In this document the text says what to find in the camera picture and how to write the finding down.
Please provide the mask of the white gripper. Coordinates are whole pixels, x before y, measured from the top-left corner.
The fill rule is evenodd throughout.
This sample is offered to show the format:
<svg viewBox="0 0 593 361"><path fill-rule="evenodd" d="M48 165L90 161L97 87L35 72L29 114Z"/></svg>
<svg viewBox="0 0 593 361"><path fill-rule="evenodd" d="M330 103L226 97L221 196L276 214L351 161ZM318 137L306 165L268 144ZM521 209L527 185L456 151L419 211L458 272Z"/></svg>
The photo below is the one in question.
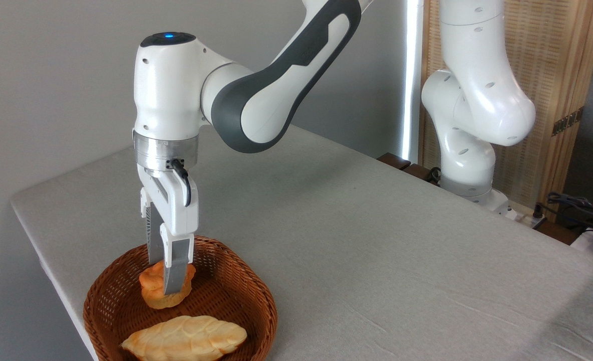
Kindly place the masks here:
<svg viewBox="0 0 593 361"><path fill-rule="evenodd" d="M149 265L164 260L164 294L182 290L193 262L198 228L198 190L185 171L152 171L137 166L142 188L140 212L146 221Z"/></svg>

